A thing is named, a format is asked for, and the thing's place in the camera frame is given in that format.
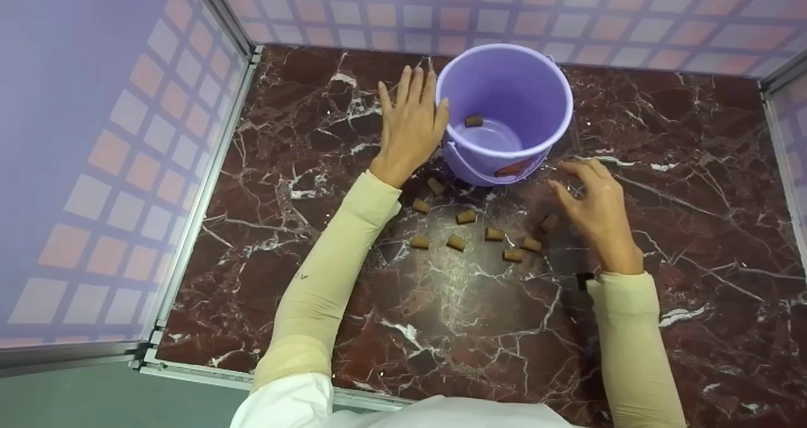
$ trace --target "wine cork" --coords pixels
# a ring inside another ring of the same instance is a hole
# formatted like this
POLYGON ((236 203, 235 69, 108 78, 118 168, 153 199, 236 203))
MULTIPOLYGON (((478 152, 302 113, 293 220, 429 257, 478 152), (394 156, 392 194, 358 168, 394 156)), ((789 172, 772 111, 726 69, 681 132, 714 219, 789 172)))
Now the wine cork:
POLYGON ((414 247, 415 249, 429 249, 429 238, 427 236, 414 236, 412 241, 409 242, 409 246, 414 247))
POLYGON ((430 189, 432 189, 432 192, 435 194, 435 196, 440 196, 443 194, 443 192, 446 191, 446 187, 444 187, 443 184, 439 183, 438 179, 435 178, 429 178, 429 180, 426 181, 426 185, 429 186, 430 189))
POLYGON ((466 244, 467 242, 464 239, 461 239, 460 236, 453 234, 450 236, 446 245, 452 247, 454 250, 465 251, 466 244))
POLYGON ((502 251, 502 259, 510 262, 521 262, 524 259, 524 252, 517 249, 502 251))
POLYGON ((456 224, 473 223, 476 221, 476 211, 468 209, 456 216, 456 224))
POLYGON ((545 216, 545 218, 541 222, 541 229, 543 230, 544 233, 551 233, 554 227, 557 226, 558 220, 559 218, 557 218, 557 216, 555 215, 545 216))
POLYGON ((529 251, 541 251, 541 242, 533 238, 524 238, 524 243, 521 244, 522 249, 529 251))
POLYGON ((486 241, 504 241, 504 231, 501 229, 496 228, 486 228, 485 229, 485 240, 486 241))
POLYGON ((423 201, 423 199, 415 198, 415 202, 412 203, 412 209, 415 209, 421 214, 427 214, 429 213, 429 204, 423 201))
POLYGON ((482 115, 472 115, 465 118, 466 127, 479 127, 482 125, 482 115))

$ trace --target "white shirt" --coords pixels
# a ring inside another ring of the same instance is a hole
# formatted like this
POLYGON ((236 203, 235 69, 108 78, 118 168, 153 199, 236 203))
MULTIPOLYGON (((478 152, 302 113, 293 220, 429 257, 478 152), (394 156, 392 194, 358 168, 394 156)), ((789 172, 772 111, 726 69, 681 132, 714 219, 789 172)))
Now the white shirt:
POLYGON ((236 411, 230 428, 399 428, 461 426, 483 428, 571 425, 546 405, 497 403, 473 398, 432 396, 395 412, 333 412, 334 385, 324 374, 286 376, 251 394, 236 411))

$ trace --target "wrist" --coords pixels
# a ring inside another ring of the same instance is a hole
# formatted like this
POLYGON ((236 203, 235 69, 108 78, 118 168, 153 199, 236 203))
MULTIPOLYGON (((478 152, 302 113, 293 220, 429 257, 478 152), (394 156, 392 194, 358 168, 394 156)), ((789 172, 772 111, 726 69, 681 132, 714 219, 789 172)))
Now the wrist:
POLYGON ((395 188, 403 186, 409 176, 412 175, 411 170, 407 170, 406 166, 389 163, 386 158, 381 156, 375 157, 369 164, 369 172, 379 181, 395 188))
POLYGON ((622 275, 639 275, 645 271, 644 254, 633 238, 626 241, 611 240, 597 247, 602 269, 622 275))

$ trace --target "purple bucket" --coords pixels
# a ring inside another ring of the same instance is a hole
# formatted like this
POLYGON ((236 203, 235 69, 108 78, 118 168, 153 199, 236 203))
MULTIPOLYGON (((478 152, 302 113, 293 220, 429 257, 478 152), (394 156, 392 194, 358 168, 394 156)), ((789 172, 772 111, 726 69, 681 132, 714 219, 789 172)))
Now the purple bucket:
POLYGON ((476 186, 512 184, 533 173, 571 121, 569 82, 556 64, 510 43, 472 48, 440 74, 436 101, 449 98, 443 155, 476 186), (478 127, 465 118, 481 115, 478 127))

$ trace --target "person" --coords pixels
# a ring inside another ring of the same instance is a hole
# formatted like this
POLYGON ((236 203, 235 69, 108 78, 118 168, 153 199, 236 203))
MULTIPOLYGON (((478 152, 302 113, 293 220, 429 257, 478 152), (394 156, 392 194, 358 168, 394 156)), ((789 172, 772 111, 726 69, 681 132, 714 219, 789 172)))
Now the person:
MULTIPOLYGON (((546 405, 432 396, 392 413, 332 413, 331 354, 361 264, 386 222, 401 206, 404 181, 429 159, 449 120, 449 102, 436 111, 436 76, 403 70, 395 103, 383 83, 381 150, 283 294, 270 347, 260 359, 250 396, 231 428, 398 426, 570 426, 546 405)), ((599 161, 566 161, 563 170, 586 189, 574 198, 549 181, 571 221, 600 259, 587 282, 600 331, 602 374, 617 428, 683 427, 680 399, 658 330, 658 296, 643 267, 625 213, 622 187, 599 161)))

